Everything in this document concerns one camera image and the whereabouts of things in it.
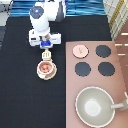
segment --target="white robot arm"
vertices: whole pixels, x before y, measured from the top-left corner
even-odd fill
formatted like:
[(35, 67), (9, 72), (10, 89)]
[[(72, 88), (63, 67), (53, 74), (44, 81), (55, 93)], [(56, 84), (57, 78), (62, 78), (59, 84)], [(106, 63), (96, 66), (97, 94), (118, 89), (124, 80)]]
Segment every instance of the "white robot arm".
[(52, 48), (53, 44), (61, 44), (61, 34), (50, 34), (49, 21), (61, 22), (66, 15), (63, 0), (36, 2), (30, 10), (33, 29), (29, 31), (31, 46), (39, 45), (41, 49)]

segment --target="black tabletop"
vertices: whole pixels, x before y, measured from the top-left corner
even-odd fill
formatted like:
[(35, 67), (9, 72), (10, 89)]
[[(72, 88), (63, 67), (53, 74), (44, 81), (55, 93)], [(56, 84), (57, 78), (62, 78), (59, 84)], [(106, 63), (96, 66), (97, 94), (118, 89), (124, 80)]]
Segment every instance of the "black tabletop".
[(66, 17), (50, 27), (62, 34), (62, 44), (51, 49), (57, 74), (44, 81), (36, 74), (43, 50), (26, 42), (29, 17), (7, 21), (0, 51), (0, 128), (66, 128), (65, 42), (111, 40), (107, 16)]

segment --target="bowl rim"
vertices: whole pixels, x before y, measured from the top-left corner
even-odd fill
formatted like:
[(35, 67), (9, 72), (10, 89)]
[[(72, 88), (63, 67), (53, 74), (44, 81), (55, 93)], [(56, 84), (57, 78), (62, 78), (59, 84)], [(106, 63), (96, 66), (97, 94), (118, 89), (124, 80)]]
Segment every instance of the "bowl rim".
[(86, 121), (81, 117), (81, 115), (79, 114), (79, 111), (78, 111), (78, 108), (77, 108), (77, 102), (78, 102), (79, 96), (80, 96), (85, 90), (89, 90), (89, 89), (98, 89), (98, 90), (103, 91), (105, 94), (108, 95), (108, 97), (109, 97), (110, 100), (112, 101), (112, 104), (114, 104), (114, 100), (112, 99), (112, 97), (110, 96), (110, 94), (109, 94), (107, 91), (105, 91), (104, 89), (102, 89), (102, 88), (100, 88), (100, 87), (95, 87), (95, 86), (86, 87), (86, 88), (82, 89), (82, 90), (78, 93), (78, 95), (77, 95), (77, 97), (76, 97), (75, 108), (76, 108), (77, 115), (78, 115), (78, 117), (79, 117), (85, 124), (87, 124), (87, 125), (90, 126), (90, 127), (94, 127), (94, 128), (96, 128), (96, 127), (97, 127), (97, 128), (105, 127), (105, 126), (107, 126), (108, 124), (110, 124), (110, 123), (112, 122), (112, 120), (114, 119), (114, 117), (115, 117), (115, 109), (113, 109), (113, 113), (112, 113), (112, 116), (111, 116), (110, 120), (109, 120), (107, 123), (102, 124), (102, 125), (100, 125), (100, 126), (96, 126), (96, 125), (91, 125), (91, 124), (89, 124), (89, 123), (86, 122)]

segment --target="pink surface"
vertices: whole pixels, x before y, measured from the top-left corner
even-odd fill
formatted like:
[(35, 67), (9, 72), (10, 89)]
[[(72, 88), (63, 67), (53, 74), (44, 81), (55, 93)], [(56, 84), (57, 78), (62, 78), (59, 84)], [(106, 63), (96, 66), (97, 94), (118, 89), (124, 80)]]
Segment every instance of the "pink surface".
[[(76, 45), (85, 45), (89, 49), (89, 54), (83, 59), (76, 58), (72, 50)], [(111, 48), (111, 55), (107, 58), (97, 56), (95, 50), (98, 45), (107, 45)], [(115, 67), (112, 76), (102, 76), (98, 71), (101, 62), (108, 61)], [(80, 77), (75, 73), (75, 65), (78, 62), (87, 62), (91, 67), (91, 72), (86, 77)], [(97, 86), (106, 90), (115, 103), (125, 100), (124, 92), (126, 87), (117, 56), (115, 42), (112, 41), (82, 41), (66, 43), (66, 128), (90, 128), (84, 124), (75, 111), (75, 100), (77, 94), (88, 86)], [(128, 110), (120, 112), (116, 110), (113, 121), (105, 128), (128, 128)]]

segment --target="black round pad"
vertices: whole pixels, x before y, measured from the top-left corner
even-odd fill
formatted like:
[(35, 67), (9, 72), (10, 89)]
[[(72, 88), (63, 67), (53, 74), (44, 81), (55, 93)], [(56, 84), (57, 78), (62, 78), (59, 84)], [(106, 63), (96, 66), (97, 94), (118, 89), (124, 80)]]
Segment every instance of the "black round pad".
[(99, 45), (96, 48), (96, 54), (100, 57), (108, 57), (111, 54), (111, 49), (106, 45)]
[(89, 75), (90, 71), (91, 71), (91, 68), (89, 64), (86, 62), (79, 62), (75, 65), (75, 72), (79, 76), (82, 76), (82, 77), (87, 76)]
[(112, 76), (115, 72), (114, 66), (109, 62), (100, 63), (98, 70), (103, 76)]

